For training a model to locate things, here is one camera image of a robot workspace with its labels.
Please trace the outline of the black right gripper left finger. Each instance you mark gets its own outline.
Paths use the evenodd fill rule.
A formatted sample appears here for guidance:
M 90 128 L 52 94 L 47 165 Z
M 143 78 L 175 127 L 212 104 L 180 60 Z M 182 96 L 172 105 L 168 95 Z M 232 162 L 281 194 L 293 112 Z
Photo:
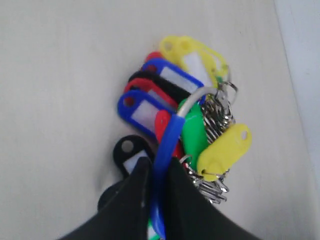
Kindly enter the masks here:
M 119 192 L 91 219 L 62 240 L 146 240 L 152 164 L 138 159 Z

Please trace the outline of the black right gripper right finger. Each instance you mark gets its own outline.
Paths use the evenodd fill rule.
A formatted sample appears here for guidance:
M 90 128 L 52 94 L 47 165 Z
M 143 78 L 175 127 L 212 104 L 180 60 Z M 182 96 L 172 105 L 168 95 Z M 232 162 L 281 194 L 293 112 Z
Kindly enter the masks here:
M 167 240 L 258 239 L 211 205 L 176 158 L 166 173 L 163 216 Z

